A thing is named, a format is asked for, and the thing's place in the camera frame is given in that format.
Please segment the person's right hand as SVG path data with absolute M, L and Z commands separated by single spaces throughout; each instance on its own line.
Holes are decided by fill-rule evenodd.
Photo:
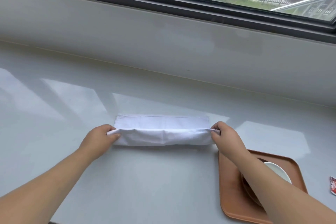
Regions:
M 219 121 L 212 125 L 211 129 L 221 131 L 221 136 L 212 140 L 218 150 L 232 162 L 249 153 L 238 133 L 226 123 Z

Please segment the person's left hand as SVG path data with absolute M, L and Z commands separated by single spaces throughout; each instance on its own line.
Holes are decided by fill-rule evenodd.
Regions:
M 114 131 L 116 128 L 109 124 L 104 124 L 92 129 L 83 139 L 78 150 L 90 160 L 96 160 L 102 156 L 118 139 L 108 138 L 106 133 Z

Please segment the white cloth napkin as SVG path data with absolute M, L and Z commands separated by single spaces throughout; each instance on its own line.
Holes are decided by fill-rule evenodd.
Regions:
M 115 130 L 107 135 L 120 134 L 115 145 L 170 146 L 212 145 L 211 129 L 207 117 L 118 115 Z

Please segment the person's left forearm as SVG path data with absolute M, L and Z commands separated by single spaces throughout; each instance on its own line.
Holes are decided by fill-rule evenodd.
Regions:
M 86 168 L 101 153 L 79 147 L 50 170 L 0 197 L 0 224 L 48 224 Z

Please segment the person's right forearm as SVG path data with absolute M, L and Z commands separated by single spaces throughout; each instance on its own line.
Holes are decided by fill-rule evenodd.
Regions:
M 222 154 L 238 167 L 273 224 L 336 224 L 336 212 L 285 181 L 246 149 Z

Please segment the dark brown saucer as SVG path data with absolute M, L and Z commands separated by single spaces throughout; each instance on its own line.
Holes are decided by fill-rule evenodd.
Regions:
M 245 190 L 247 195 L 250 197 L 250 199 L 253 200 L 255 204 L 257 204 L 258 206 L 263 208 L 263 206 L 260 203 L 259 199 L 257 198 L 256 194 L 254 193 L 254 191 L 250 187 L 250 184 L 247 182 L 247 180 L 245 179 L 245 177 L 242 173 L 241 173 L 241 182 L 242 182 L 243 189 Z

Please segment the brown plastic tray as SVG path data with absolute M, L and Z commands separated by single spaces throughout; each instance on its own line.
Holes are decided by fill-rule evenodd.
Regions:
M 292 184 L 308 193 L 300 168 L 295 160 L 280 155 L 249 150 L 256 158 L 263 159 L 280 166 L 289 176 Z M 252 189 L 248 188 L 238 168 L 224 155 L 218 155 L 219 166 L 219 194 L 223 212 L 230 218 L 240 221 L 273 224 L 261 204 L 257 204 L 257 197 L 252 196 Z

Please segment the white ceramic cup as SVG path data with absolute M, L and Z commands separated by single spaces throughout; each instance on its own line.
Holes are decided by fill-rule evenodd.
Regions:
M 264 164 L 267 167 L 269 167 L 273 172 L 275 172 L 277 175 L 279 175 L 281 178 L 292 184 L 290 177 L 280 166 L 272 162 L 264 162 Z

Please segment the white metal railing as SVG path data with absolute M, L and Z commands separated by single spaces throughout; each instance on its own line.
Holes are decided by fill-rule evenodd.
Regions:
M 289 5 L 284 5 L 284 6 L 281 6 L 281 7 L 277 7 L 277 8 L 271 9 L 270 11 L 281 12 L 281 11 L 284 11 L 284 10 L 288 10 L 288 9 L 292 9 L 292 8 L 298 8 L 298 7 L 301 7 L 301 6 L 311 5 L 311 4 L 315 4 L 315 3 L 319 3 L 319 2 L 323 2 L 323 1 L 326 1 L 326 0 L 303 0 L 303 1 L 295 2 L 295 3 L 289 4 Z

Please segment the dark window frame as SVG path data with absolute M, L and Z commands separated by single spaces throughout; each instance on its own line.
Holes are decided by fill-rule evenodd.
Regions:
M 88 0 L 336 44 L 334 22 L 209 0 Z

